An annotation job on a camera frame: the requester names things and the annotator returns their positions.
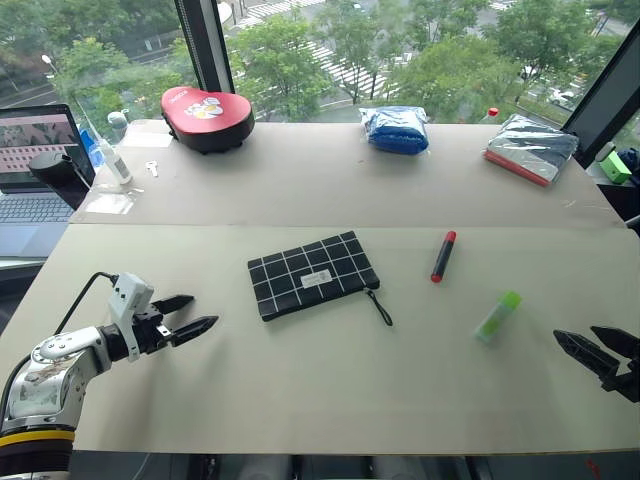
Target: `red marker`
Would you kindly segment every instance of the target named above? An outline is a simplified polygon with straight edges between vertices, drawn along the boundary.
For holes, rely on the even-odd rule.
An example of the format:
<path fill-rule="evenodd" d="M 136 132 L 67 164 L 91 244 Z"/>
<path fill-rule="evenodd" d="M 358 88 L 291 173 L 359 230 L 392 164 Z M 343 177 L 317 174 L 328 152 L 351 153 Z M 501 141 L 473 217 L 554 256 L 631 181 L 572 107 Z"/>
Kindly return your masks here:
<path fill-rule="evenodd" d="M 442 281 L 444 269 L 447 268 L 447 262 L 449 261 L 449 256 L 451 255 L 451 250 L 453 249 L 453 243 L 455 241 L 456 232 L 453 230 L 447 233 L 447 236 L 444 237 L 444 243 L 442 244 L 442 248 L 440 248 L 440 253 L 436 260 L 436 266 L 433 267 L 433 273 L 431 274 L 431 281 L 433 283 L 440 283 Z"/>

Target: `window frame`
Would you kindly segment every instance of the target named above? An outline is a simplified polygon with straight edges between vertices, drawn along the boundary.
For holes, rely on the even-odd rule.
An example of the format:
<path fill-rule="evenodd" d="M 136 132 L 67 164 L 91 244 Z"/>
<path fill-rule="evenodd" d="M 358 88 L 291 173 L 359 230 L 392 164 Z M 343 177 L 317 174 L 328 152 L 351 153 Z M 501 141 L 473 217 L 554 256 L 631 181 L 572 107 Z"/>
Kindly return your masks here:
<path fill-rule="evenodd" d="M 640 20 L 562 127 L 580 139 L 576 159 L 587 168 L 640 109 Z"/>
<path fill-rule="evenodd" d="M 209 92 L 235 93 L 215 0 L 174 0 L 198 84 Z"/>

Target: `green glue stick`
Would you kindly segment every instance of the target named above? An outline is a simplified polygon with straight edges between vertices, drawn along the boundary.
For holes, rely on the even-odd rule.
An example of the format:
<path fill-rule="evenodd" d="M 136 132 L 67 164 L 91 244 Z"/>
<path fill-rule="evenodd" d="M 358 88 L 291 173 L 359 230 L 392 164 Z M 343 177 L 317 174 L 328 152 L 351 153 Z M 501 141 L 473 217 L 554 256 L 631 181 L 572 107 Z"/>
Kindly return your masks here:
<path fill-rule="evenodd" d="M 508 291 L 500 300 L 495 307 L 489 312 L 487 318 L 478 325 L 474 335 L 478 337 L 485 343 L 489 343 L 493 336 L 498 332 L 500 326 L 505 321 L 505 319 L 516 309 L 516 307 L 520 304 L 520 295 L 516 292 Z"/>

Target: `black grid pouch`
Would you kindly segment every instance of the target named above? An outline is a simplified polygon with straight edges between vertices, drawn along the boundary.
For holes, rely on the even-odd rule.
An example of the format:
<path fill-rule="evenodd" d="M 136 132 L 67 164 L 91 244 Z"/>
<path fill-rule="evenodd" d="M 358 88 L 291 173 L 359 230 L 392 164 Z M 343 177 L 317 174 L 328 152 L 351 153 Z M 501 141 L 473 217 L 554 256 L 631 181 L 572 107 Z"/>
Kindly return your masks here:
<path fill-rule="evenodd" d="M 247 266 L 258 311 L 265 322 L 365 291 L 385 322 L 392 324 L 371 291 L 380 286 L 380 280 L 353 231 L 256 258 Z"/>

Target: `glass window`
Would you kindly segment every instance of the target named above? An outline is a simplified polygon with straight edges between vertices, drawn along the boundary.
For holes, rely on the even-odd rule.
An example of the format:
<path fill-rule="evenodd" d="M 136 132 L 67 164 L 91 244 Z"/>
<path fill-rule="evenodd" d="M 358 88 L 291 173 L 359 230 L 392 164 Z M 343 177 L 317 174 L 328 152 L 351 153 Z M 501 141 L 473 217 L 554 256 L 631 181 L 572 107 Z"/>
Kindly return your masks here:
<path fill-rule="evenodd" d="M 629 119 L 612 141 L 618 152 L 629 148 L 640 151 L 640 110 Z"/>
<path fill-rule="evenodd" d="M 0 0 L 0 107 L 67 103 L 101 135 L 107 121 L 160 114 L 160 96 L 197 85 L 173 0 Z"/>
<path fill-rule="evenodd" d="M 359 121 L 409 104 L 432 122 L 519 112 L 559 127 L 640 16 L 637 0 L 234 0 L 237 93 L 262 121 Z"/>

